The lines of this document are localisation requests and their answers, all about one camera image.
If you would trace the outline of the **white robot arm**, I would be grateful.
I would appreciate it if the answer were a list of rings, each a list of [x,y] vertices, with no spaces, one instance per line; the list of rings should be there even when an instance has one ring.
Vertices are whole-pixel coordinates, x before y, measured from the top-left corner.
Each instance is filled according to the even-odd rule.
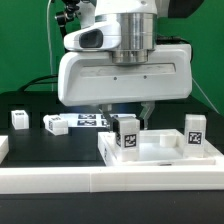
[[[81,29],[64,37],[67,53],[58,73],[58,98],[66,106],[98,105],[110,116],[116,103],[141,102],[141,124],[158,100],[192,91],[192,47],[157,34],[157,20],[188,18],[204,0],[95,0],[78,4]]]

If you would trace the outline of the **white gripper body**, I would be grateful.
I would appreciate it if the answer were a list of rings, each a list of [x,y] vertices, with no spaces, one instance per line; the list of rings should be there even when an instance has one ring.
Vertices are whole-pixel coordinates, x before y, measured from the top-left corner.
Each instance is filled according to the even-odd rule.
[[[186,98],[192,91],[191,46],[162,44],[123,50],[131,41],[118,24],[98,24],[64,37],[58,74],[66,106]]]

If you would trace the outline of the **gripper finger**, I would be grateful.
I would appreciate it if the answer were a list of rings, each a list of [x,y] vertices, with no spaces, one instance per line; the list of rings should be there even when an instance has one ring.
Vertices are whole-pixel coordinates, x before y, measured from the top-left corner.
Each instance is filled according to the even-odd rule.
[[[111,116],[112,105],[111,104],[101,104],[99,106],[99,110],[102,113],[103,117],[107,121],[107,129],[110,132],[116,132],[117,130],[117,120],[115,117]]]
[[[148,129],[148,120],[154,111],[155,108],[155,102],[150,101],[150,102],[142,102],[142,111],[139,115],[139,120],[140,120],[140,129],[141,130],[147,130]]]

